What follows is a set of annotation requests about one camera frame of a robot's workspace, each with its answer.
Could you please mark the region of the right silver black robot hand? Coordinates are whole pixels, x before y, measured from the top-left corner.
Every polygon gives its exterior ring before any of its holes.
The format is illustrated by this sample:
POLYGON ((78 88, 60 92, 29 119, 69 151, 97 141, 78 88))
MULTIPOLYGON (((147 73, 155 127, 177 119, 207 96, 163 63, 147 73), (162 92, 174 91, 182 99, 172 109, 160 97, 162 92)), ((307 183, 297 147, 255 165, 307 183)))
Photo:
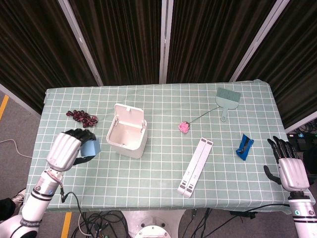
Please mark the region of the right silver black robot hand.
POLYGON ((294 147, 288 142, 274 136, 268 139, 275 157, 279 177, 274 176, 268 166, 264 165, 264 173, 269 180, 281 185, 288 192, 303 192, 310 187, 303 161, 294 147))

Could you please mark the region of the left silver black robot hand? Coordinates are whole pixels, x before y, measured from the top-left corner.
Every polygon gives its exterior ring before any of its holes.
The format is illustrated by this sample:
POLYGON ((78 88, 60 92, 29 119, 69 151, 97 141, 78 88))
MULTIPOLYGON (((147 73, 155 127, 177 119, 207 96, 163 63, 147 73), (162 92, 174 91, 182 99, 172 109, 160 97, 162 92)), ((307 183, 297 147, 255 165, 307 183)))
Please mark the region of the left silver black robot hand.
POLYGON ((65 172, 73 166, 91 161, 100 150, 99 139, 88 129, 70 129, 57 136, 47 162, 52 169, 65 172))

